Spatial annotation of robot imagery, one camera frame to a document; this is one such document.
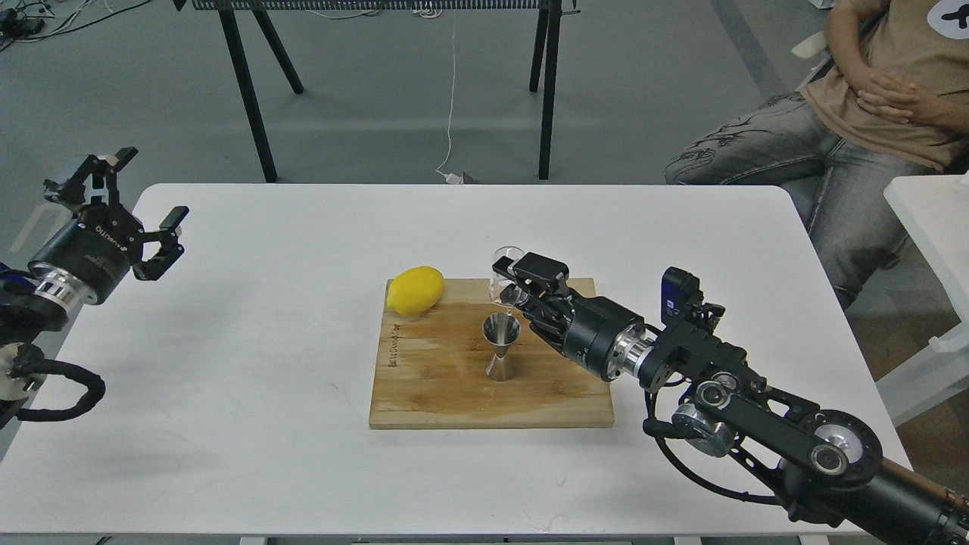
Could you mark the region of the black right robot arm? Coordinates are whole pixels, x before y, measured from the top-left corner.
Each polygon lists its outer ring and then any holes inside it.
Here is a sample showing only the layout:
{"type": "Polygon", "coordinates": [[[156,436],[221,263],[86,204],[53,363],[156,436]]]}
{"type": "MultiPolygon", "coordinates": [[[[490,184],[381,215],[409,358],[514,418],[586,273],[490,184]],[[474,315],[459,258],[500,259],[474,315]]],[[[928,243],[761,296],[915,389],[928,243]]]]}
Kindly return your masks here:
{"type": "Polygon", "coordinates": [[[769,386],[749,368],[744,349],[715,337],[724,308],[706,303],[699,279],[686,270],[665,270],[658,329],[606,297],[582,297],[559,261],[525,253],[500,257],[492,269],[506,280],[500,301],[519,308],[558,353],[604,381],[624,372],[639,381],[648,413],[643,431],[700,487],[782,506],[794,522],[850,521],[889,544],[967,542],[965,496],[885,458],[859,418],[769,386]],[[668,439],[729,456],[771,494],[713,485],[676,458],[668,439]]]}

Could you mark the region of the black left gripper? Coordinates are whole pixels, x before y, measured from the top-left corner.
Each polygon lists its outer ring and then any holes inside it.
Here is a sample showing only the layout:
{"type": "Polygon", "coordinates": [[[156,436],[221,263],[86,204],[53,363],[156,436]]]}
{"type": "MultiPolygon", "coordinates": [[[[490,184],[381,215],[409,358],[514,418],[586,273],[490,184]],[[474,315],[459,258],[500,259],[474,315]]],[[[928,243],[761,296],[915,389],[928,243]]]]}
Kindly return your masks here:
{"type": "Polygon", "coordinates": [[[55,179],[44,181],[44,198],[69,210],[73,218],[49,239],[28,268],[37,279],[51,270],[69,273],[90,290],[88,304],[103,304],[128,270],[141,282],[156,282],[184,254],[180,224],[189,207],[174,207],[154,232],[124,208],[117,175],[136,157],[135,146],[114,155],[76,156],[55,179]],[[141,260],[144,244],[158,251],[141,260]]]}

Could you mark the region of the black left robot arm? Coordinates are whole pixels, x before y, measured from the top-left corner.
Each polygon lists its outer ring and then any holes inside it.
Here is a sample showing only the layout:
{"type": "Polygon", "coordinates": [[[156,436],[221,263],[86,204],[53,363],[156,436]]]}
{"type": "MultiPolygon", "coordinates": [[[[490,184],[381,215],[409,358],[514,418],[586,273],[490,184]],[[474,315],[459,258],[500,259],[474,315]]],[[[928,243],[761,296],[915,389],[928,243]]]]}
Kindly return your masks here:
{"type": "Polygon", "coordinates": [[[99,375],[73,363],[48,358],[35,345],[42,332],[66,327],[83,304],[103,304],[127,273],[155,282],[184,253],[181,222],[189,208],[174,207],[159,229],[149,232],[124,207],[118,173],[136,156],[127,146],[112,155],[79,156],[56,180],[45,181],[45,200],[70,211],[70,220],[35,253],[24,270],[2,267],[2,423],[63,422],[93,410],[106,394],[99,375]],[[82,385],[70,408],[28,408],[50,375],[82,385]]]}

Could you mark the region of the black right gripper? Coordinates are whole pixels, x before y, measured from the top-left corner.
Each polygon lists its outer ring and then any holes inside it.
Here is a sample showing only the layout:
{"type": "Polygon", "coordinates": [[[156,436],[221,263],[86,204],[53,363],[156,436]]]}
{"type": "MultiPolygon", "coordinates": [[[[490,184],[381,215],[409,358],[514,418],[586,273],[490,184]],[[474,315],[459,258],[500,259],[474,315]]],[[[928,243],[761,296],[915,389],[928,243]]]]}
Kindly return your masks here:
{"type": "Polygon", "coordinates": [[[502,258],[492,270],[504,273],[508,266],[512,273],[506,277],[518,285],[499,285],[498,303],[522,311],[530,329],[557,353],[603,381],[615,380],[625,359],[616,342],[642,338],[643,317],[606,297],[571,292],[566,263],[525,253],[516,263],[502,258]]]}

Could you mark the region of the person's right hand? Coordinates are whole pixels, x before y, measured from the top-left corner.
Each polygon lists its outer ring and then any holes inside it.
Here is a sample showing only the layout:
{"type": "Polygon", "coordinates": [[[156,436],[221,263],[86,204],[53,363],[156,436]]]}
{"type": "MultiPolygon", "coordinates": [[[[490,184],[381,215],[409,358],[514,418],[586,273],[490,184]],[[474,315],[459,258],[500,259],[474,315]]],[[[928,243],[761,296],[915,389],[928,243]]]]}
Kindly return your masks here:
{"type": "Polygon", "coordinates": [[[918,102],[918,86],[896,73],[866,69],[850,77],[857,104],[866,113],[906,124],[914,119],[911,109],[918,102]]]}

